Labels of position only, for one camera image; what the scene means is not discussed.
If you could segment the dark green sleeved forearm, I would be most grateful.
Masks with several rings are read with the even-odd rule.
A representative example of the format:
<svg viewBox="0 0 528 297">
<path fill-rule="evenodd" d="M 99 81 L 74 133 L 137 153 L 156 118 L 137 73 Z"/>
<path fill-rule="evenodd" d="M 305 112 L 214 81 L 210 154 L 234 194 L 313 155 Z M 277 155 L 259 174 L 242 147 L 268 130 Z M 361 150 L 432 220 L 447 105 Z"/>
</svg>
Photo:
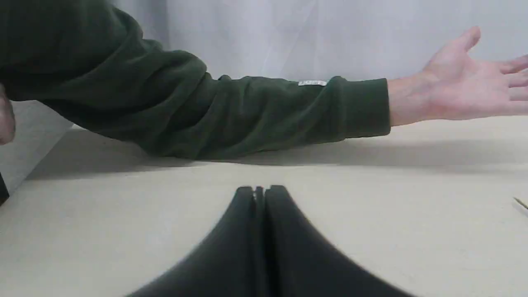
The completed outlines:
<svg viewBox="0 0 528 297">
<path fill-rule="evenodd" d="M 226 159 L 391 130 L 386 79 L 213 79 L 106 0 L 2 0 L 0 17 L 9 99 L 151 154 Z"/>
</svg>

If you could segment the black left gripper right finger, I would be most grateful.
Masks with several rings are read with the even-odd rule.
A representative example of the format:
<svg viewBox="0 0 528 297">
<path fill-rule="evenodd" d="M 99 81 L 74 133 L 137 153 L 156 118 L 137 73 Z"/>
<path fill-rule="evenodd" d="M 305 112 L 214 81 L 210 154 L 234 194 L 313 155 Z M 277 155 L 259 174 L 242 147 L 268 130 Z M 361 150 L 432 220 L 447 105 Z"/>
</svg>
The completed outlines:
<svg viewBox="0 0 528 297">
<path fill-rule="evenodd" d="M 284 186 L 265 191 L 268 269 L 274 297 L 407 297 L 349 259 L 305 217 Z"/>
</svg>

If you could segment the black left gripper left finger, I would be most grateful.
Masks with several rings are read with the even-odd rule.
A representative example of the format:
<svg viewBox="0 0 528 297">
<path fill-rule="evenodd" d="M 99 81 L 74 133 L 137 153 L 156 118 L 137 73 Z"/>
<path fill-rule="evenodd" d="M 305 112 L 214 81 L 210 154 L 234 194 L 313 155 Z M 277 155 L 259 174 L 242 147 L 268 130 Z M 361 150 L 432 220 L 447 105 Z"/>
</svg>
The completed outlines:
<svg viewBox="0 0 528 297">
<path fill-rule="evenodd" d="M 132 297 L 256 297 L 251 187 L 240 187 L 217 225 L 175 267 Z"/>
</svg>

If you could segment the open bare human hand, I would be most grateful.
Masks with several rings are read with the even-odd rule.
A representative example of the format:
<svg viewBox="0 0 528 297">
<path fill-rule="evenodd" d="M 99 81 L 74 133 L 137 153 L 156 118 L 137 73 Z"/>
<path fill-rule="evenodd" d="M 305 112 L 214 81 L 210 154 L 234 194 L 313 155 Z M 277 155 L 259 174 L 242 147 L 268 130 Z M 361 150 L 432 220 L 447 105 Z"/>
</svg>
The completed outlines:
<svg viewBox="0 0 528 297">
<path fill-rule="evenodd" d="M 525 116 L 528 57 L 473 59 L 469 51 L 480 38 L 474 26 L 447 42 L 418 73 L 388 80 L 391 125 Z"/>
</svg>

